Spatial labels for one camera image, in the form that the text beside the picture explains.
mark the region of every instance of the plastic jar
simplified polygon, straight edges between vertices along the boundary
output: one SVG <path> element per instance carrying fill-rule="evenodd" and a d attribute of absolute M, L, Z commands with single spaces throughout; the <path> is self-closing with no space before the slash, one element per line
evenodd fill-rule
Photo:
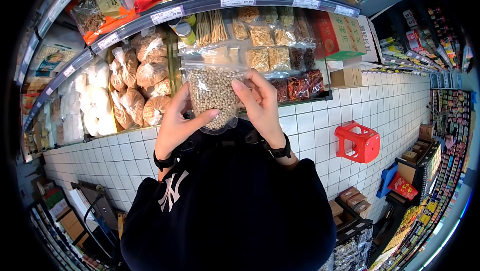
<path fill-rule="evenodd" d="M 186 45 L 193 45 L 196 41 L 196 36 L 192 28 L 187 22 L 181 22 L 177 25 L 176 33 L 177 36 L 185 43 Z"/>

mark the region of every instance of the floor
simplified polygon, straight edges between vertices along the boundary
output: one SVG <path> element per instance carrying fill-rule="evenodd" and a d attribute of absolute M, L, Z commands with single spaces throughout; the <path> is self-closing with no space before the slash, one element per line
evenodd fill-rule
<path fill-rule="evenodd" d="M 278 112 L 297 157 L 316 163 L 328 199 L 354 186 L 367 196 L 372 204 L 368 218 L 377 222 L 385 204 L 385 198 L 375 196 L 381 171 L 415 142 L 419 125 L 428 123 L 430 82 L 427 76 L 379 73 L 363 73 L 362 80 L 361 88 L 335 89 L 333 100 L 280 107 Z M 335 154 L 335 128 L 352 120 L 381 136 L 380 154 L 368 164 Z M 112 204 L 128 212 L 138 185 L 158 174 L 150 159 L 156 137 L 157 129 L 151 128 L 52 149 L 44 154 L 45 171 L 66 190 L 78 180 L 103 185 Z"/>

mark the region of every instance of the red package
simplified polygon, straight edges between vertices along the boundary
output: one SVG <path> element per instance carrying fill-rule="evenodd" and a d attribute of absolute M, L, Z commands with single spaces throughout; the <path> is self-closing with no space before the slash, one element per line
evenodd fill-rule
<path fill-rule="evenodd" d="M 397 192 L 408 200 L 412 200 L 415 195 L 418 194 L 417 189 L 403 179 L 398 172 L 393 175 L 392 181 L 388 184 L 387 188 Z"/>

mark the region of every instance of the label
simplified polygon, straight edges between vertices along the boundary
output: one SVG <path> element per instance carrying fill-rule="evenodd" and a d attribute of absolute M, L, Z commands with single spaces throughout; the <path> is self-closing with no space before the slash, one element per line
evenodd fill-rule
<path fill-rule="evenodd" d="M 343 5 L 336 5 L 335 14 L 342 14 L 351 17 L 355 11 Z"/>
<path fill-rule="evenodd" d="M 297 8 L 318 9 L 320 0 L 293 0 L 292 6 Z"/>
<path fill-rule="evenodd" d="M 69 77 L 74 72 L 75 72 L 74 66 L 69 65 L 68 68 L 66 68 L 65 71 L 63 71 L 63 75 L 65 75 L 65 77 Z"/>
<path fill-rule="evenodd" d="M 257 0 L 220 0 L 221 7 L 246 7 L 254 6 Z"/>
<path fill-rule="evenodd" d="M 156 14 L 153 14 L 150 16 L 150 19 L 152 19 L 153 24 L 159 24 L 163 22 L 170 21 L 175 18 L 180 18 L 185 15 L 185 12 L 183 11 L 183 5 L 176 6 L 171 9 L 167 9 L 161 12 L 158 12 Z"/>
<path fill-rule="evenodd" d="M 98 42 L 98 46 L 100 47 L 101 50 L 104 50 L 115 43 L 120 41 L 118 33 L 114 32 L 113 34 L 110 34 L 107 36 L 105 39 L 101 40 Z"/>

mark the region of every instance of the fingernail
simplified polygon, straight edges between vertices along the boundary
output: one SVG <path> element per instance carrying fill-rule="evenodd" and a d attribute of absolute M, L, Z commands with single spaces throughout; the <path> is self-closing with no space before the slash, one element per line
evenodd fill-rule
<path fill-rule="evenodd" d="M 240 90 L 243 87 L 242 82 L 240 82 L 238 79 L 232 80 L 232 87 L 234 90 Z"/>

